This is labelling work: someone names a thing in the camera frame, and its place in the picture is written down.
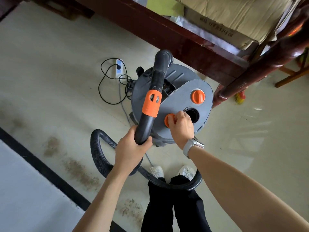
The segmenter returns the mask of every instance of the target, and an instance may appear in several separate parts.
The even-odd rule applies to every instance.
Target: white watch strap
[[[183,154],[184,154],[188,159],[190,159],[189,156],[188,156],[188,152],[189,152],[190,148],[193,147],[196,143],[197,143],[196,140],[194,140],[194,139],[189,139],[189,140],[187,141],[187,143],[184,145],[184,147],[183,147],[183,149],[182,149],[182,152],[183,152]]]

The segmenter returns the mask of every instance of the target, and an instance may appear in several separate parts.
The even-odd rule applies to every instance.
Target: smartwatch
[[[194,145],[197,145],[198,147],[204,148],[204,144],[201,143],[200,141],[198,141],[198,139],[196,137],[189,139],[187,141],[187,143],[184,145],[183,150],[182,150],[183,154],[188,159],[190,159],[189,156],[188,156],[188,152],[189,152],[190,148],[193,147]]]

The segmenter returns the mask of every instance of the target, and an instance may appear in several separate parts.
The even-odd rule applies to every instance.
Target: yellow-green paper
[[[159,15],[184,15],[183,5],[176,0],[148,0],[146,7]]]

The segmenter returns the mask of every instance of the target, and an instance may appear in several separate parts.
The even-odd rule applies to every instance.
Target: power cord
[[[117,68],[118,70],[121,69],[121,66],[120,66],[120,65],[118,65],[118,64],[116,64],[116,63],[115,63],[115,64],[112,64],[111,66],[109,66],[109,68],[106,70],[106,72],[104,72],[103,69],[102,69],[103,63],[105,63],[105,62],[108,61],[108,60],[115,60],[115,59],[120,60],[120,61],[123,63],[123,66],[125,67],[125,70],[126,70],[126,73],[125,73],[125,74],[122,74],[121,76],[119,76],[119,78],[111,78],[111,77],[109,77],[109,76],[107,75],[107,72],[108,72],[108,70],[109,70],[112,66],[116,66],[116,68]],[[128,114],[126,113],[125,108],[123,107],[122,101],[125,100],[126,98],[128,98],[129,100],[131,100],[130,97],[131,97],[132,95],[128,95],[128,93],[131,93],[131,92],[132,92],[133,84],[134,84],[135,81],[128,75],[128,72],[127,72],[127,68],[126,68],[125,63],[124,63],[121,59],[119,59],[119,58],[108,58],[108,59],[104,60],[104,61],[101,63],[100,68],[101,68],[102,73],[104,74],[102,80],[100,81],[100,83],[99,83],[99,85],[98,85],[98,93],[99,93],[101,99],[102,99],[104,102],[106,102],[107,104],[110,104],[110,105],[121,104],[122,110],[123,110],[123,112],[124,112],[125,115],[126,115],[126,118],[127,118],[127,120],[128,120],[129,125],[131,126],[131,124],[130,124],[130,119],[129,119],[129,117],[128,117]],[[106,100],[102,97],[101,92],[100,92],[100,85],[101,85],[101,83],[102,83],[102,81],[104,80],[105,77],[107,77],[107,78],[109,78],[109,79],[112,79],[112,80],[119,80],[119,83],[120,83],[120,84],[125,85],[125,97],[124,97],[124,98],[121,98],[120,84],[118,85],[118,92],[119,92],[119,98],[120,98],[120,101],[119,101],[119,102],[117,102],[117,103],[110,103],[110,102],[106,101]],[[127,80],[127,83],[126,83],[126,84],[122,83],[122,82],[121,82],[122,79]],[[149,156],[147,155],[147,153],[145,153],[145,155],[146,155],[146,157],[147,157],[147,159],[148,159],[150,165],[153,167],[153,164],[152,164],[152,162],[150,161]]]

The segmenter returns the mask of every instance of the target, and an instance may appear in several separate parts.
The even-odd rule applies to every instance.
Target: black pants
[[[171,179],[171,184],[180,185],[189,182],[183,175]],[[195,190],[168,190],[148,183],[149,204],[144,216],[141,232],[170,231],[172,232],[174,206],[175,217],[181,232],[210,231],[205,217],[203,200]]]

